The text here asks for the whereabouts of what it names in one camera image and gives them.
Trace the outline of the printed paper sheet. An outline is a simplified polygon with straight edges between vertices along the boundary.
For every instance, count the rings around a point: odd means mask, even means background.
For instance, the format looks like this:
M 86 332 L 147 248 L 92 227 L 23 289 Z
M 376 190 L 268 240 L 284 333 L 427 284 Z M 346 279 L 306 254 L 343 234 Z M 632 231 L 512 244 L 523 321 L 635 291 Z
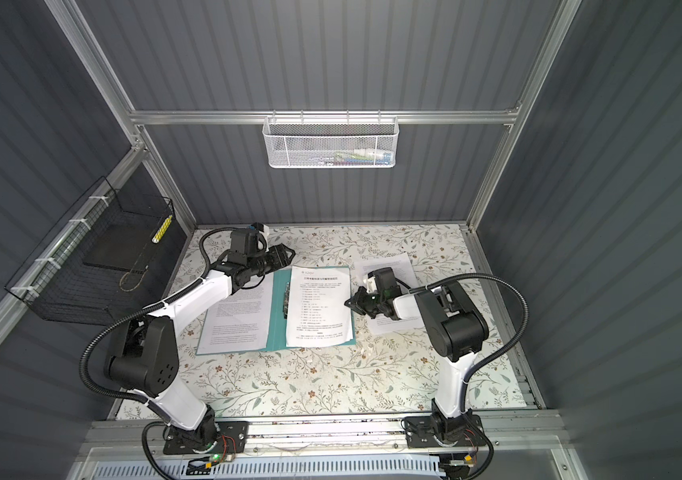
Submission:
M 273 278 L 240 290 L 216 303 L 205 316 L 196 354 L 215 355 L 263 350 L 272 311 Z
M 373 335 L 424 328 L 410 293 L 419 282 L 406 254 L 358 260 L 353 273 L 359 286 L 345 305 L 367 319 Z
M 325 348 L 354 338 L 348 267 L 293 267 L 290 277 L 286 346 Z

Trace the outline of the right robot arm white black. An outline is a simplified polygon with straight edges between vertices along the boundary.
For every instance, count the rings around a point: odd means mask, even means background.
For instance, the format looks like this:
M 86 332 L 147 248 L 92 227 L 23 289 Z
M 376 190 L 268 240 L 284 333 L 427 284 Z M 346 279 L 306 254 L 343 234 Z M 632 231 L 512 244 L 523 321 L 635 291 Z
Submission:
M 429 432 L 443 445 L 487 440 L 466 405 L 469 381 L 478 354 L 490 329 L 464 287 L 468 275 L 454 275 L 427 286 L 409 289 L 390 267 L 367 274 L 363 285 L 344 306 L 356 314 L 393 321 L 416 319 L 423 324 L 433 350 L 439 356 L 437 390 L 429 423 L 416 431 Z

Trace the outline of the teal paper folder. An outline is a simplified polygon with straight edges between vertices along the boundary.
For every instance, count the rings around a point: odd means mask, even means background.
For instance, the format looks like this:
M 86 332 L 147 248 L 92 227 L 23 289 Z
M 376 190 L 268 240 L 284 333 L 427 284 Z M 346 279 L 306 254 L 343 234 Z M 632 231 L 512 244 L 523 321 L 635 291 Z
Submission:
M 266 347 L 258 352 L 276 352 L 289 349 L 286 346 L 286 320 L 283 319 L 282 306 L 285 286 L 290 282 L 291 271 L 287 268 L 270 275 L 273 278 L 273 298 L 269 335 Z

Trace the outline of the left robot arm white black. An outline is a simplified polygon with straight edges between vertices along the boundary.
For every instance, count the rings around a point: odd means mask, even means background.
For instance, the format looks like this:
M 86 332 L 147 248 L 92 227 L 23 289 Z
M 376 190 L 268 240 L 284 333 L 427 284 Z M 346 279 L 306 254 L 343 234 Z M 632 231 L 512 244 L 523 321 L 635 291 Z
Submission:
M 177 337 L 204 311 L 246 289 L 254 280 L 288 267 L 296 252 L 271 245 L 261 223 L 223 227 L 198 243 L 201 275 L 179 292 L 120 321 L 103 367 L 121 394 L 145 405 L 187 450 L 207 453 L 228 442 L 218 432 L 213 409 L 179 378 Z

